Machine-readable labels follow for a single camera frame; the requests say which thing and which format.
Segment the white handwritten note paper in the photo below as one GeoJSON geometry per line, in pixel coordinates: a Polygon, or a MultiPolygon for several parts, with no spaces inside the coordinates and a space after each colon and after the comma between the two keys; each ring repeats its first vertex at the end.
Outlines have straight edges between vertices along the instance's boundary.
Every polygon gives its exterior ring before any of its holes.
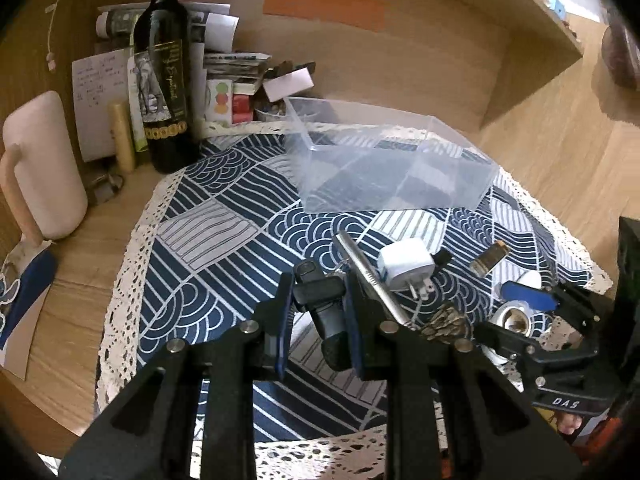
{"type": "Polygon", "coordinates": [[[108,104],[128,101],[129,52],[118,49],[72,63],[75,124],[84,162],[115,154],[108,104]]]}

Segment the wooden shelf board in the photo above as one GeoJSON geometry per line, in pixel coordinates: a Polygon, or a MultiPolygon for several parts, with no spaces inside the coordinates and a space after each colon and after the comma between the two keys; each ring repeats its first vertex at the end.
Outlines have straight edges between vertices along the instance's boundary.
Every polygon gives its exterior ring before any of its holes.
{"type": "Polygon", "coordinates": [[[458,0],[509,33],[483,128],[582,59],[584,48],[541,0],[458,0]]]}

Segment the white power adapter plug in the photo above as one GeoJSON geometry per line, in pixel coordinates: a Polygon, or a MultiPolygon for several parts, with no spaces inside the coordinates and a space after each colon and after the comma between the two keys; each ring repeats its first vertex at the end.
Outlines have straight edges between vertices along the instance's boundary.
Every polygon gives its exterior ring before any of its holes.
{"type": "Polygon", "coordinates": [[[432,254],[424,240],[407,238],[383,247],[376,267],[391,292],[410,292],[425,301],[435,291],[432,277],[451,259],[446,248],[432,254]]]}

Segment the silver metal pen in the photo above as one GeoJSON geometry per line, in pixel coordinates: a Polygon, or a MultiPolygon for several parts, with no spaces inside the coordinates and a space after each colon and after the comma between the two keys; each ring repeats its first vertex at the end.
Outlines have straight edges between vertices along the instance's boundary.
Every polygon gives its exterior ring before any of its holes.
{"type": "Polygon", "coordinates": [[[345,231],[339,230],[333,237],[334,245],[346,260],[350,270],[354,272],[363,284],[364,289],[385,308],[388,315],[399,325],[414,330],[414,324],[407,313],[400,306],[392,292],[380,279],[375,268],[369,262],[356,242],[345,231]]]}

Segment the blue cartoon sticker card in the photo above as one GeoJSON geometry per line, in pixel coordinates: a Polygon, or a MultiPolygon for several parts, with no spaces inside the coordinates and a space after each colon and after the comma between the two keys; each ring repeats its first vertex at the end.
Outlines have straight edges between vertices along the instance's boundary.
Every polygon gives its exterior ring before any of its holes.
{"type": "Polygon", "coordinates": [[[50,240],[21,240],[1,265],[1,367],[25,380],[39,315],[58,263],[50,240]]]}

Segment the small white pink box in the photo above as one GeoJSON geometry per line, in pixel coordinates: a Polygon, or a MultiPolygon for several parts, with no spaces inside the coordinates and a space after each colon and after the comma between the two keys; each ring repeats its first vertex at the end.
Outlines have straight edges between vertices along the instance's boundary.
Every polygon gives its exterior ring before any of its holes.
{"type": "Polygon", "coordinates": [[[265,79],[262,88],[270,103],[274,103],[293,94],[306,91],[314,86],[314,81],[307,67],[293,70],[291,73],[272,78],[265,79]]]}

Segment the cream cylindrical tube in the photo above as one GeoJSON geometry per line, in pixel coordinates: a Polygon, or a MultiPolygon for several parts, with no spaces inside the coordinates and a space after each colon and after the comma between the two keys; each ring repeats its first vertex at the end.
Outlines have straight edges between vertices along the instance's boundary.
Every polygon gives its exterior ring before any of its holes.
{"type": "Polygon", "coordinates": [[[113,101],[108,104],[111,133],[115,145],[115,156],[119,170],[131,174],[136,169],[136,155],[130,129],[128,104],[125,101],[113,101]]]}

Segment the black car key fob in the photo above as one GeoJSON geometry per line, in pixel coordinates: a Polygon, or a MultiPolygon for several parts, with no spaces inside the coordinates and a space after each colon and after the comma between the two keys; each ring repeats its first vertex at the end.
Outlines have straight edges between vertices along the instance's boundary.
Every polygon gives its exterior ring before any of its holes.
{"type": "Polygon", "coordinates": [[[320,339],[323,359],[334,372],[352,367],[343,309],[346,294],[343,279],[325,274],[314,259],[305,259],[293,268],[293,297],[299,312],[310,314],[320,339]]]}

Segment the dark wine bottle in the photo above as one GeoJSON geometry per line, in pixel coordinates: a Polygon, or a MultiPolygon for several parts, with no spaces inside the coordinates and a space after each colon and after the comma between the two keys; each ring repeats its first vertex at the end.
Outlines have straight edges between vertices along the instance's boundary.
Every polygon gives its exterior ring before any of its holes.
{"type": "MultiPolygon", "coordinates": [[[[178,0],[150,0],[163,4],[178,0]]],[[[191,102],[191,43],[164,40],[145,46],[134,44],[138,101],[143,133],[154,168],[171,174],[198,159],[191,102]]]]}

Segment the clear plastic storage box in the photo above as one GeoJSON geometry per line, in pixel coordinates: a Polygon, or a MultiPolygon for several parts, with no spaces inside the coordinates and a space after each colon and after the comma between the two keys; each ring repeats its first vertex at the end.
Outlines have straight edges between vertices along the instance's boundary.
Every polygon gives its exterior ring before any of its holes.
{"type": "Polygon", "coordinates": [[[285,99],[284,145],[308,212],[464,207],[498,165],[434,116],[369,104],[285,99]]]}

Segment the blue cardboard box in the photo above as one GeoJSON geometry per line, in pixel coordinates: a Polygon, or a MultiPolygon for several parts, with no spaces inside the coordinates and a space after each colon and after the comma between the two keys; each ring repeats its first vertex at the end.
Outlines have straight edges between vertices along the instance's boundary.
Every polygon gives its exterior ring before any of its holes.
{"type": "Polygon", "coordinates": [[[549,0],[548,7],[560,20],[564,21],[566,19],[565,6],[560,0],[549,0]]]}

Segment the blue white patterned cloth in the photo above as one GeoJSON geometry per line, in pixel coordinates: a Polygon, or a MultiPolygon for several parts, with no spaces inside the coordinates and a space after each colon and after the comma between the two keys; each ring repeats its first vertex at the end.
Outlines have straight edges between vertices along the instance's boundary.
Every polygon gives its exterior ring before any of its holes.
{"type": "MultiPolygon", "coordinates": [[[[572,283],[603,294],[611,279],[586,248],[507,172],[475,209],[308,214],[276,130],[244,128],[202,143],[200,160],[163,177],[132,230],[107,307],[96,396],[105,408],[172,338],[199,344],[248,318],[282,274],[332,287],[345,231],[369,260],[404,240],[450,263],[421,299],[398,302],[416,325],[443,301],[471,323],[498,311],[507,282],[572,283]]],[[[254,388],[263,479],[371,479],[383,470],[386,385],[332,370],[307,313],[295,313],[282,382],[254,388]]]]}

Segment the orange sticky note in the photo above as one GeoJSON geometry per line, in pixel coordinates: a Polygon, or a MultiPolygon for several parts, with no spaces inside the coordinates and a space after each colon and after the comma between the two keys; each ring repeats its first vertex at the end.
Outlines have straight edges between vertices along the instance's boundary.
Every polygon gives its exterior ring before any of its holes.
{"type": "Polygon", "coordinates": [[[371,32],[385,27],[385,4],[381,0],[264,0],[262,13],[337,23],[371,32]]]}

